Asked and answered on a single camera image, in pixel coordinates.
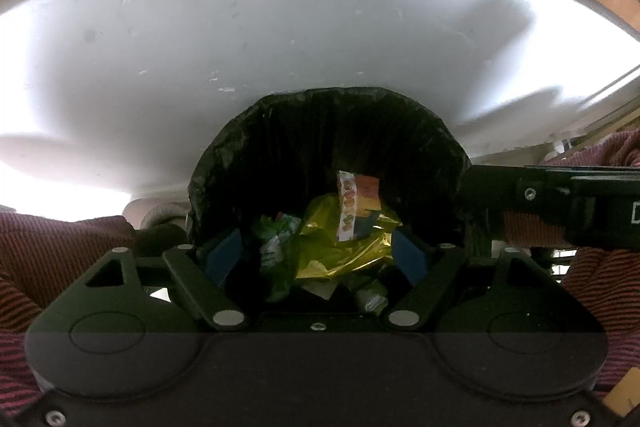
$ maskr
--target silver bolt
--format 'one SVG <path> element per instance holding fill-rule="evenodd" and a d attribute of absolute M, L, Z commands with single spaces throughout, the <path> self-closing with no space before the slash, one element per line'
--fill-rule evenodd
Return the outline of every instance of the silver bolt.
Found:
<path fill-rule="evenodd" d="M 535 188 L 531 188 L 531 187 L 527 188 L 527 189 L 524 191 L 524 198 L 525 198 L 527 201 L 533 201 L 533 200 L 535 200 L 535 199 L 536 199 L 536 190 L 535 190 Z"/>
<path fill-rule="evenodd" d="M 415 326 L 420 322 L 420 315 L 411 310 L 397 310 L 389 313 L 389 322 L 400 328 Z"/>
<path fill-rule="evenodd" d="M 222 310 L 213 315 L 213 321 L 219 326 L 239 326 L 244 321 L 244 314 L 238 310 Z"/>
<path fill-rule="evenodd" d="M 49 411 L 44 416 L 44 420 L 50 427 L 65 427 L 66 425 L 66 416 L 60 411 Z"/>
<path fill-rule="evenodd" d="M 572 427 L 587 427 L 591 421 L 591 415 L 586 411 L 578 411 L 571 416 Z"/>

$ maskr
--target red striped towel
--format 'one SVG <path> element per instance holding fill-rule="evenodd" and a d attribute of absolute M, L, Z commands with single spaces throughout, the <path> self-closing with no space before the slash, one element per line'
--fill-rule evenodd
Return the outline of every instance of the red striped towel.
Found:
<path fill-rule="evenodd" d="M 615 133 L 603 143 L 577 152 L 553 166 L 640 166 L 640 129 Z M 562 229 L 539 218 L 507 212 L 507 242 L 520 247 L 569 248 Z M 616 385 L 631 367 L 640 367 L 640 253 L 578 248 L 562 281 L 604 326 L 609 354 L 600 373 L 598 389 Z"/>
<path fill-rule="evenodd" d="M 65 223 L 0 213 L 0 409 L 14 415 L 40 392 L 22 341 L 31 321 L 114 247 L 132 247 L 122 217 Z"/>

